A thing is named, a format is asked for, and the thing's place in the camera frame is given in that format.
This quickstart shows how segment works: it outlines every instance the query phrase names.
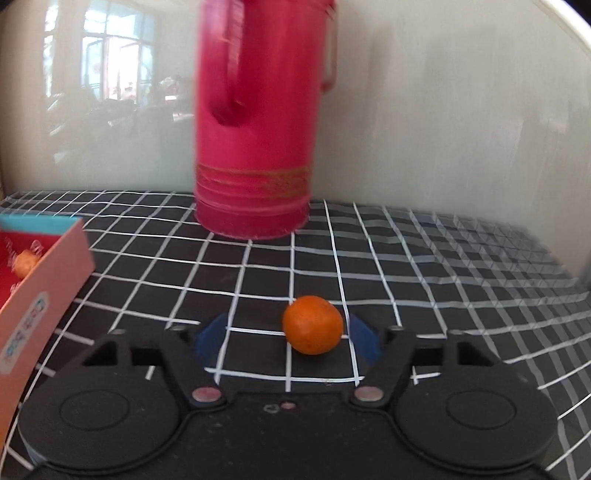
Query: cardboard box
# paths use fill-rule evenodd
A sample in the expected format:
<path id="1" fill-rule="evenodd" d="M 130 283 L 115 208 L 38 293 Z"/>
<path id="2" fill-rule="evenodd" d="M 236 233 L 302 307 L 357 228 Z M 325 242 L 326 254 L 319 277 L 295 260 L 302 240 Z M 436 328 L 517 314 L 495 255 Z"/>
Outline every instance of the cardboard box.
<path id="1" fill-rule="evenodd" d="M 27 380 L 57 324 L 95 269 L 80 219 L 0 215 L 0 235 L 39 237 L 50 245 L 19 284 L 7 269 L 10 249 L 0 245 L 0 442 L 4 444 Z"/>

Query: table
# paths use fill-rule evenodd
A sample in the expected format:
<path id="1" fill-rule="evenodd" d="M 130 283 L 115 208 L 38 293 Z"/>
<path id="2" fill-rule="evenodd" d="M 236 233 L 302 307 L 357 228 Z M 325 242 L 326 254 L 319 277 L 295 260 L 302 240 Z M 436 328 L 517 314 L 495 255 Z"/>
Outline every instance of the table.
<path id="1" fill-rule="evenodd" d="M 408 209 L 311 203 L 310 222 L 273 241 L 214 235 L 194 218 L 189 193 L 29 192 L 5 213 L 85 220 L 96 271 L 43 352 L 23 398 L 114 328 L 195 327 L 228 313 L 229 328 L 209 371 L 238 389 L 350 388 L 367 370 L 345 332 L 317 358 L 291 350 L 281 315 L 294 298 L 330 300 L 346 319 L 402 325 L 424 338 L 448 330 L 482 335 L 536 382 L 560 415 L 546 464 L 558 478 L 591 466 L 591 306 L 586 292 L 527 232 L 509 225 Z M 157 368 L 141 374 L 158 381 Z M 438 367 L 413 371 L 429 381 Z M 13 428 L 0 463 L 17 479 L 31 465 Z"/>

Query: white wall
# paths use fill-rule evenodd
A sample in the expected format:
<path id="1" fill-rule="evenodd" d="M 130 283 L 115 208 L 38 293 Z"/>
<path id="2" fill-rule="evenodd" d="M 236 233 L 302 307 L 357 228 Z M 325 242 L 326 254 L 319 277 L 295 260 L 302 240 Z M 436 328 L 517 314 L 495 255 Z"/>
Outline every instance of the white wall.
<path id="1" fill-rule="evenodd" d="M 321 108 L 314 194 L 512 222 L 578 272 L 591 251 L 591 56 L 540 2 L 341 0 L 339 83 Z M 163 8 L 163 76 L 193 72 L 197 3 Z M 191 190 L 192 123 L 54 161 L 45 4 L 17 0 L 1 37 L 9 187 Z"/>

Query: glossy panel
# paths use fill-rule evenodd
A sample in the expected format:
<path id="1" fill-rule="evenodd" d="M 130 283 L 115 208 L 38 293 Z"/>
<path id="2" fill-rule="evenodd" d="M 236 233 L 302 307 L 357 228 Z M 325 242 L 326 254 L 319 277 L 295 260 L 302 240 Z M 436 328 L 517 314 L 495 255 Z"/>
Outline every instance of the glossy panel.
<path id="1" fill-rule="evenodd" d="M 591 249 L 589 42 L 558 0 L 342 0 L 314 194 L 505 220 Z M 15 0 L 9 189 L 192 190 L 200 2 Z"/>

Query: black grid mat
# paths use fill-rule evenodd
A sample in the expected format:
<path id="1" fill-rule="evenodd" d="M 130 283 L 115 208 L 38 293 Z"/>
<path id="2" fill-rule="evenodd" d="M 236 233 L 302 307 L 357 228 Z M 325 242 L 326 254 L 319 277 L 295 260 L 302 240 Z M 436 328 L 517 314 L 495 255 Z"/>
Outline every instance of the black grid mat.
<path id="1" fill-rule="evenodd" d="M 294 298 L 314 294 L 347 321 L 356 314 L 425 338 L 444 338 L 448 329 L 482 335 L 560 413 L 548 468 L 569 480 L 591 472 L 591 306 L 587 292 L 524 232 L 455 216 L 313 202 L 310 222 L 297 234 L 241 242 L 202 228 L 186 193 L 29 192 L 7 198 L 1 208 L 80 216 L 96 260 L 23 400 L 111 329 L 198 325 L 224 312 L 226 340 L 209 367 L 222 385 L 348 387 L 366 366 L 347 332 L 321 358 L 286 346 L 282 311 Z M 145 375 L 157 378 L 158 371 L 148 368 Z M 436 375 L 421 368 L 413 380 Z M 16 423 L 0 458 L 2 478 L 20 478 L 31 468 Z"/>

